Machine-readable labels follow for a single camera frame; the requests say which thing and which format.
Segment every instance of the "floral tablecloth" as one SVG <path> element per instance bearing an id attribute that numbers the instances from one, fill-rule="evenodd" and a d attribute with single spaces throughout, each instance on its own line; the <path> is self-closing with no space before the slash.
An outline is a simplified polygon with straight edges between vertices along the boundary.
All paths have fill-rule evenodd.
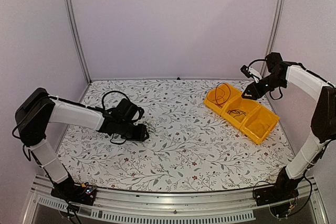
<path id="1" fill-rule="evenodd" d="M 279 125 L 261 144 L 254 144 L 203 101 L 223 80 L 118 80 L 95 81 L 83 104 L 101 106 L 110 90 L 126 93 L 145 109 L 145 142 L 113 145 L 110 137 L 70 126 L 58 156 L 78 182 L 100 187 L 142 191 L 208 191 L 273 182 L 293 153 Z M 226 81 L 244 90 L 248 81 Z M 106 97 L 116 106 L 119 94 Z M 271 110 L 266 98 L 259 101 Z"/>

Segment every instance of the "aluminum frame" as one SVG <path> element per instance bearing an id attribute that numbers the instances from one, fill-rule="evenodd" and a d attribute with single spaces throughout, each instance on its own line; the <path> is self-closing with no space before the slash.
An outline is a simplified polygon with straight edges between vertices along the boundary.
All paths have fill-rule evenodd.
<path id="1" fill-rule="evenodd" d="M 78 33 L 76 19 L 75 19 L 75 14 L 73 12 L 74 7 L 72 5 L 71 0 L 64 0 L 64 2 L 65 2 L 67 14 L 68 14 L 71 33 L 72 33 L 73 41 L 75 43 L 75 48 L 76 48 L 77 56 L 78 56 L 78 59 L 79 59 L 80 67 L 82 69 L 82 72 L 83 72 L 86 83 L 90 84 L 91 83 L 91 77 L 90 77 L 88 65 L 87 65 L 85 57 L 84 57 L 83 48 L 82 48 L 82 45 L 80 43 L 79 33 Z"/>
<path id="2" fill-rule="evenodd" d="M 277 37 L 277 32 L 278 32 L 278 29 L 279 29 L 282 10 L 284 8 L 284 3 L 285 3 L 285 0 L 277 0 L 276 10 L 275 10 L 273 24 L 272 24 L 272 29 L 271 29 L 271 33 L 270 33 L 270 36 L 269 36 L 269 39 L 268 39 L 265 56 L 270 54 L 273 51 L 273 47 L 274 47 L 275 40 L 276 40 L 276 37 Z M 261 67 L 261 71 L 260 71 L 262 77 L 265 76 L 266 71 L 267 71 L 266 64 L 263 63 L 262 67 Z"/>
<path id="3" fill-rule="evenodd" d="M 316 222 L 317 224 L 328 224 L 316 183 L 313 177 L 309 177 L 309 180 L 313 183 L 310 201 Z M 52 184 L 46 177 L 36 176 L 30 191 L 30 203 L 25 214 L 24 224 L 32 223 L 37 204 L 40 204 L 41 201 L 48 201 L 48 204 L 44 204 L 45 206 L 65 211 L 66 203 L 63 200 L 53 198 L 50 195 L 51 189 Z M 157 223 L 157 220 L 166 220 L 166 223 L 168 221 L 170 223 L 197 223 L 196 220 L 206 219 L 211 224 L 218 223 L 218 219 L 225 216 L 227 218 L 249 215 L 249 219 L 252 220 L 254 210 L 268 207 L 267 205 L 259 207 L 256 205 L 252 197 L 252 188 L 202 193 L 145 193 L 108 188 L 98 188 L 97 190 L 96 201 L 92 207 L 74 204 L 80 206 L 79 216 L 113 223 L 128 223 L 126 220 L 130 218 L 139 218 L 143 222 L 146 221 L 145 223 Z M 299 184 L 298 190 L 299 198 L 308 196 L 309 183 L 303 180 Z"/>

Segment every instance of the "lavender wall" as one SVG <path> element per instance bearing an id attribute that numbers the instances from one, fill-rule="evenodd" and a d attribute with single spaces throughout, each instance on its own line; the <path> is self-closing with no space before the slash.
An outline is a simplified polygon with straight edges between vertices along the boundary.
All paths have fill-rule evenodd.
<path id="1" fill-rule="evenodd" d="M 283 11 L 274 51 L 336 83 L 336 0 L 285 0 Z M 283 92 L 284 98 L 272 105 L 297 152 L 308 136 L 316 103 L 296 87 Z M 332 143 L 313 171 L 330 223 L 336 223 L 335 152 Z"/>
<path id="2" fill-rule="evenodd" d="M 276 0 L 73 0 L 93 79 L 242 78 Z"/>
<path id="3" fill-rule="evenodd" d="M 0 0 L 0 13 L 0 222 L 16 224 L 37 166 L 11 136 L 14 113 L 37 87 L 78 100 L 86 84 L 64 0 Z M 55 146 L 64 126 L 53 126 L 47 135 Z"/>

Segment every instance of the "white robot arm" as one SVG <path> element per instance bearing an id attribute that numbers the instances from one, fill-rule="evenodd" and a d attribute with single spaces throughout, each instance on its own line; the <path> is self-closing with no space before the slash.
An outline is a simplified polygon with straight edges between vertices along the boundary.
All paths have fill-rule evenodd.
<path id="1" fill-rule="evenodd" d="M 274 187 L 255 191 L 257 205 L 297 196 L 296 188 L 307 169 L 321 158 L 327 145 L 336 139 L 335 86 L 306 69 L 301 63 L 283 61 L 279 53 L 272 52 L 264 61 L 271 74 L 248 85 L 242 94 L 243 98 L 257 100 L 267 92 L 272 92 L 275 88 L 286 88 L 287 84 L 291 83 L 315 99 L 317 107 L 306 142 L 296 157 L 280 171 Z M 254 77 L 254 74 L 249 72 L 250 65 L 244 65 L 241 71 L 247 77 Z"/>
<path id="2" fill-rule="evenodd" d="M 110 91 L 102 98 L 102 108 L 85 106 L 58 97 L 53 97 L 43 88 L 35 90 L 15 113 L 17 126 L 13 136 L 20 139 L 28 148 L 30 155 L 43 168 L 54 185 L 51 195 L 65 201 L 92 205 L 95 199 L 95 186 L 76 185 L 55 151 L 46 140 L 45 130 L 48 123 L 66 123 L 87 127 L 101 133 L 120 134 L 121 138 L 145 141 L 149 138 L 144 124 L 134 125 L 144 111 L 133 104 L 129 98 L 122 99 L 115 108 L 105 109 L 103 99 L 107 94 L 121 93 Z"/>

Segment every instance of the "yellow tray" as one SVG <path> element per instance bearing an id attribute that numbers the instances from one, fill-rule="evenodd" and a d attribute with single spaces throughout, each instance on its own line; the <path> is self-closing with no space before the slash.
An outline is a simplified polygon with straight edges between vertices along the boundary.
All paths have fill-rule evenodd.
<path id="1" fill-rule="evenodd" d="M 260 144 L 275 128 L 280 117 L 256 101 L 243 99 L 241 94 L 230 84 L 223 83 L 208 92 L 204 104 Z"/>

